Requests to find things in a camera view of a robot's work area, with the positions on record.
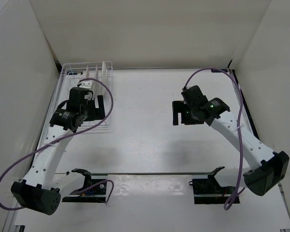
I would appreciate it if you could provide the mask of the white plate orange pattern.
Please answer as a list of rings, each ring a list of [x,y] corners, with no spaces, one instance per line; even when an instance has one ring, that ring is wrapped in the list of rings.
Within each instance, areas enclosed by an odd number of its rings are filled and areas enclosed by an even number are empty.
[[[98,65],[95,66],[95,79],[96,80],[99,79],[99,68],[98,68]]]

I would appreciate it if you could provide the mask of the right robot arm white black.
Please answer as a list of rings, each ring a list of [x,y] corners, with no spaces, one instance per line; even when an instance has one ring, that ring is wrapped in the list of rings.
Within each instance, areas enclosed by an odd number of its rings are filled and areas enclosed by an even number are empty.
[[[249,164],[244,186],[258,196],[265,195],[286,174],[289,156],[275,152],[246,128],[237,124],[230,107],[220,98],[208,100],[198,86],[183,88],[183,100],[173,101],[173,125],[207,124],[223,135]]]

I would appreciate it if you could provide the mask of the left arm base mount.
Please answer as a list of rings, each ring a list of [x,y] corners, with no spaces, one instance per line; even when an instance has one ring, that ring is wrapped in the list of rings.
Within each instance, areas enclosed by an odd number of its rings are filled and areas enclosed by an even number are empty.
[[[109,196],[107,193],[106,179],[102,176],[94,176],[85,169],[73,169],[72,173],[81,174],[85,177],[81,188],[74,190],[69,196],[63,197],[64,203],[106,203]]]

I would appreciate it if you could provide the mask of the white plate green rim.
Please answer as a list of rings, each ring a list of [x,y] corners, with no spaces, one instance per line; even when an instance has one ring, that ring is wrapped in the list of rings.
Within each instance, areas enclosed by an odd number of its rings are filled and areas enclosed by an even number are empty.
[[[101,74],[102,74],[101,75],[102,82],[104,83],[105,86],[108,86],[108,69],[105,61],[102,62]],[[106,88],[104,86],[102,86],[101,92],[102,95],[106,93]]]

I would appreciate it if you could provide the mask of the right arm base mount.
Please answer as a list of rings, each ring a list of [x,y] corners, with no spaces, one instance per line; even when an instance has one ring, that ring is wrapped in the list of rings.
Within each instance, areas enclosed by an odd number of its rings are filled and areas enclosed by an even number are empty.
[[[189,186],[193,189],[195,204],[224,204],[237,183],[238,169],[217,167],[208,173],[193,173]]]

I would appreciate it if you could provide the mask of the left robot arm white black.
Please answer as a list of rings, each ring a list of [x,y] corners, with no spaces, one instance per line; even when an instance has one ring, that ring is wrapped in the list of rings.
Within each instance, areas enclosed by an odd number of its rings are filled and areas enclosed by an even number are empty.
[[[52,215],[61,201],[70,195],[85,196],[99,191],[101,182],[91,179],[87,170],[75,168],[54,180],[57,166],[68,143],[86,121],[105,118],[103,96],[93,96],[88,88],[73,87],[68,100],[60,103],[50,119],[45,139],[46,149],[37,153],[31,169],[21,182],[14,182],[11,192],[18,203],[46,215]]]

